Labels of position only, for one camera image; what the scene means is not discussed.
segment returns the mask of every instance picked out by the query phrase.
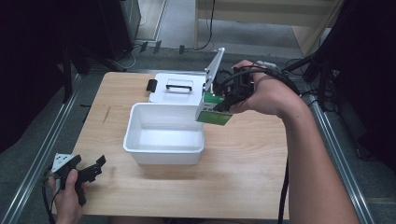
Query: right forearm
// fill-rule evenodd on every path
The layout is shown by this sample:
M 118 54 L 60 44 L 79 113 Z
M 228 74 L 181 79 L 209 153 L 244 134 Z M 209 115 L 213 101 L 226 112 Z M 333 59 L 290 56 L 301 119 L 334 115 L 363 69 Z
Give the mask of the right forearm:
M 290 219 L 293 223 L 357 223 L 309 108 L 293 105 L 282 119 L 289 151 Z

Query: person's left hand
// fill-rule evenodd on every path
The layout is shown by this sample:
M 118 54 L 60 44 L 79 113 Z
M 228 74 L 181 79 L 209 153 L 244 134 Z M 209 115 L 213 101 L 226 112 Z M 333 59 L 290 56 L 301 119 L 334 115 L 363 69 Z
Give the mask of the person's left hand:
M 78 203 L 78 196 L 75 190 L 75 184 L 78 179 L 78 171 L 73 169 L 66 178 L 64 190 L 60 190 L 55 196 L 55 205 L 57 209 L 57 224 L 76 224 L 82 217 L 82 206 Z M 49 187 L 52 195 L 56 194 L 55 179 L 49 178 Z M 81 185 L 84 194 L 87 188 Z

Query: white plastic box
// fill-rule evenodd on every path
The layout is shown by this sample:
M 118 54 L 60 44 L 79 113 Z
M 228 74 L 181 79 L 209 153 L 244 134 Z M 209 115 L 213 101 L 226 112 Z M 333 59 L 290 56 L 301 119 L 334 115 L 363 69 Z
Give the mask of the white plastic box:
M 204 124 L 195 105 L 133 106 L 123 147 L 139 164 L 196 164 L 204 150 Z

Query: light wood tabletop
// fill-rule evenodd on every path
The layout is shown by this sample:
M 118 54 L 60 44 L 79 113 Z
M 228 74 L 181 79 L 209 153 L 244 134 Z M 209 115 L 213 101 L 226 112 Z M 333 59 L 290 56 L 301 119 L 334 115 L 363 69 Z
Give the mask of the light wood tabletop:
M 196 165 L 139 165 L 122 147 L 131 108 L 154 75 L 108 73 L 73 154 L 103 173 L 87 183 L 85 215 L 277 219 L 287 145 L 282 121 L 253 111 L 205 124 Z M 285 218 L 289 218 L 288 203 Z

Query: table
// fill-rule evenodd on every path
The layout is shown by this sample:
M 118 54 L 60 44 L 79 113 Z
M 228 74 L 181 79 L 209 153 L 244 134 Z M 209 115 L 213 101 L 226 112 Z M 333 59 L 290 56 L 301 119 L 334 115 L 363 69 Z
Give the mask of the table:
M 107 162 L 88 183 L 85 215 L 277 219 L 287 158 L 283 123 L 248 111 L 205 125 L 196 165 L 138 165 L 122 147 L 131 107 L 147 102 L 150 74 L 107 73 L 73 154 Z M 286 203 L 285 218 L 289 218 Z
M 316 50 L 324 31 L 331 27 L 332 22 L 337 18 L 343 2 L 343 0 L 218 0 L 213 19 L 290 25 L 303 55 L 307 56 Z M 195 0 L 196 48 L 198 20 L 210 20 L 212 6 L 213 0 Z

